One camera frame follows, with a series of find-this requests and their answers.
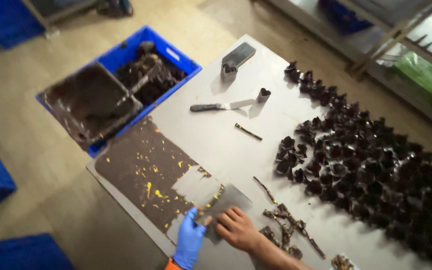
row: black handle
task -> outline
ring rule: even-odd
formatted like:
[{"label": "black handle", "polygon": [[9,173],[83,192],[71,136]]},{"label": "black handle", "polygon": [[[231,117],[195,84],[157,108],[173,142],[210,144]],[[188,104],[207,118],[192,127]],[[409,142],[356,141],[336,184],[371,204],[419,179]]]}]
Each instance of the black handle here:
[{"label": "black handle", "polygon": [[219,104],[198,104],[189,107],[189,110],[191,112],[203,112],[203,111],[212,111],[212,110],[219,110],[219,109],[220,109]]}]

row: work surface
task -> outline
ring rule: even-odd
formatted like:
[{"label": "work surface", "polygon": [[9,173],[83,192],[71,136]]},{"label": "work surface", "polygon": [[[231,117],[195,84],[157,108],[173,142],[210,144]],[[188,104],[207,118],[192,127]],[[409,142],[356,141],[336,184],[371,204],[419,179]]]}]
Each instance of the work surface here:
[{"label": "work surface", "polygon": [[[256,54],[239,68],[233,83],[221,83],[221,59],[243,42],[253,46]],[[327,259],[322,260],[306,239],[294,234],[291,243],[301,249],[302,261],[310,267],[329,269],[330,259],[345,253],[364,270],[432,269],[399,243],[388,241],[383,230],[353,221],[348,214],[337,212],[333,205],[306,196],[302,185],[291,185],[286,177],[274,174],[280,140],[293,135],[297,124],[322,117],[326,111],[306,95],[301,95],[297,85],[285,80],[283,70],[287,65],[284,59],[245,35],[149,116],[161,134],[213,175],[209,180],[232,183],[253,201],[247,213],[258,230],[270,225],[277,235],[280,231],[277,223],[262,215],[263,210],[273,209],[275,205],[253,176],[271,190],[278,203],[285,203],[296,219],[305,221],[309,235],[327,255]],[[234,111],[189,111],[194,104],[255,99],[261,88],[272,92],[263,106],[252,105]],[[263,140],[258,141],[241,132],[234,127],[235,123]],[[164,234],[110,181],[99,175],[94,165],[95,161],[92,161],[87,168],[165,254],[171,256],[175,250],[171,240],[175,242],[177,220]],[[195,265],[195,269],[254,268],[248,255],[236,251],[226,242],[213,245],[208,239],[204,240]]]}]

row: scraper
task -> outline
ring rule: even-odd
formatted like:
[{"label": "scraper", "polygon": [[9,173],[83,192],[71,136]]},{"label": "scraper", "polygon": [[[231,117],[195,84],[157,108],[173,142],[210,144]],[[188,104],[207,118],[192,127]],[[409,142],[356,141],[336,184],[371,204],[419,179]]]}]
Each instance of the scraper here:
[{"label": "scraper", "polygon": [[207,216],[212,216],[213,221],[211,224],[208,224],[205,236],[208,237],[213,244],[217,244],[221,241],[221,237],[215,231],[215,225],[217,223],[216,216],[226,211],[230,206],[237,206],[241,210],[247,211],[252,203],[253,202],[233,184],[221,184],[219,191],[213,195],[207,202],[205,208],[196,216],[196,223],[202,224]]}]

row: tile floor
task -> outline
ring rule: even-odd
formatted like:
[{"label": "tile floor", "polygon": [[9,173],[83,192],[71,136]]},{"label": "tile floor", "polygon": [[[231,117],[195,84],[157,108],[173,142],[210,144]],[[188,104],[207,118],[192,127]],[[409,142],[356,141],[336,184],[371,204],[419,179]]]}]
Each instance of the tile floor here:
[{"label": "tile floor", "polygon": [[0,203],[0,238],[49,232],[80,270],[164,267],[162,252],[86,171],[90,158],[35,100],[143,25],[202,66],[249,34],[432,151],[432,122],[375,81],[355,82],[345,59],[264,1],[132,2],[132,18],[89,12],[63,22],[60,36],[0,51],[0,158],[19,187]]}]

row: blue glove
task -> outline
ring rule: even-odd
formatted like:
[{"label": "blue glove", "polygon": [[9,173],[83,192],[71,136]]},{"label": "blue glove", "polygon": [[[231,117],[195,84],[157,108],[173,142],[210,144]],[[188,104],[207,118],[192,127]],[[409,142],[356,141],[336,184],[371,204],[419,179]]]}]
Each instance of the blue glove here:
[{"label": "blue glove", "polygon": [[173,255],[173,260],[187,270],[193,269],[206,232],[204,225],[196,225],[195,223],[197,212],[198,209],[193,207],[184,216],[177,233],[176,252]]}]

